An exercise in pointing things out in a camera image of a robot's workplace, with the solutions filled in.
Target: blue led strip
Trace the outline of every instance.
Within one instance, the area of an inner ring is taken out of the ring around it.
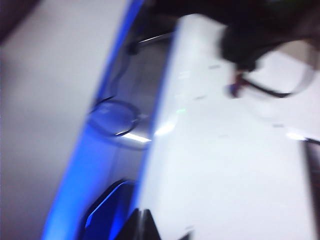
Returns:
[[[114,43],[114,47],[108,57],[105,74],[102,78],[102,83],[98,91],[98,96],[101,94],[106,85],[108,84],[108,76],[110,75],[113,62],[121,45],[123,44],[128,31],[135,20],[143,0],[132,0],[128,4],[128,8],[121,27],[117,34],[117,38]],[[95,187],[92,185],[96,179],[90,175],[94,172],[94,168],[98,168],[100,162],[95,162],[90,165],[90,171],[85,171],[87,164],[92,163],[95,159],[95,152],[99,152],[101,145],[93,142],[88,129],[83,128],[82,133],[76,146],[74,153],[71,157],[67,171],[61,181],[59,190],[57,191],[55,200],[48,213],[46,223],[43,228],[42,240],[74,240],[74,232],[77,231],[77,224],[71,221],[74,218],[80,220],[78,216],[81,216],[83,212],[79,212],[79,209],[83,208],[83,199],[79,196],[83,195],[84,189]],[[104,146],[104,151],[112,151],[111,146]]]
[[[133,0],[128,8],[127,14],[125,15],[122,27],[118,33],[118,37],[116,39],[114,48],[109,56],[109,59],[107,61],[107,67],[106,70],[104,71],[104,75],[102,77],[102,83],[100,85],[100,88],[98,90],[97,93],[97,99],[100,99],[103,94],[104,91],[108,85],[108,81],[109,81],[109,77],[112,73],[112,69],[115,63],[115,59],[118,55],[119,49],[122,46],[128,32],[129,29],[133,23],[133,21],[135,20],[141,6],[142,6],[143,0]]]

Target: black cable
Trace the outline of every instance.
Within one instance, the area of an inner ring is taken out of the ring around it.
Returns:
[[[268,94],[268,95],[271,95],[275,98],[280,98],[280,99],[287,98],[291,95],[301,93],[311,84],[312,80],[315,77],[316,68],[317,68],[318,62],[319,62],[318,49],[319,48],[317,46],[310,45],[309,50],[308,50],[307,66],[306,66],[306,70],[304,72],[304,76],[302,77],[302,80],[300,81],[300,83],[291,92],[278,92],[273,89],[262,87],[259,84],[255,83],[251,80],[245,79],[244,77],[241,77],[241,84],[242,85],[249,85],[249,86],[265,93],[265,94]]]

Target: black object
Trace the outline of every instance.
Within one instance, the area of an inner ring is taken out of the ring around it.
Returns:
[[[302,77],[301,82],[291,92],[278,92],[276,90],[262,87],[259,84],[246,79],[243,72],[238,73],[235,76],[235,83],[229,86],[229,92],[234,98],[238,98],[239,91],[242,88],[242,86],[250,86],[254,89],[257,89],[275,98],[280,98],[280,99],[287,98],[291,95],[295,95],[302,92],[311,84],[316,73],[316,67],[318,66],[318,61],[319,61],[319,53],[318,53],[317,45],[310,46],[309,53],[308,53],[308,60],[307,60],[308,65],[306,66],[304,76]]]
[[[127,220],[135,184],[120,180],[92,204],[83,218],[79,240],[113,239]]]
[[[161,240],[161,237],[151,211],[136,208],[114,240]],[[191,233],[179,240],[191,240]]]

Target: blue light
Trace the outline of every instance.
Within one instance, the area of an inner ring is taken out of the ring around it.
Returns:
[[[105,74],[99,88],[98,96],[104,91],[113,61],[137,16],[143,0],[133,0],[126,12],[113,50],[108,58]],[[92,129],[84,127],[70,160],[68,169],[61,181],[55,201],[48,213],[43,229],[42,240],[74,240],[78,234],[83,215],[96,195],[103,192],[111,172],[115,146],[100,142],[92,137]],[[96,195],[86,190],[95,188]],[[113,227],[115,233],[119,226]]]

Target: white panel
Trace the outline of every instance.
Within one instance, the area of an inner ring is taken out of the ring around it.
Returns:
[[[190,229],[195,240],[315,240],[302,145],[286,136],[286,124],[317,124],[281,112],[303,111],[298,100],[252,90],[231,99],[233,66],[219,57],[221,30],[200,15],[179,22],[138,206],[151,210],[165,240]]]

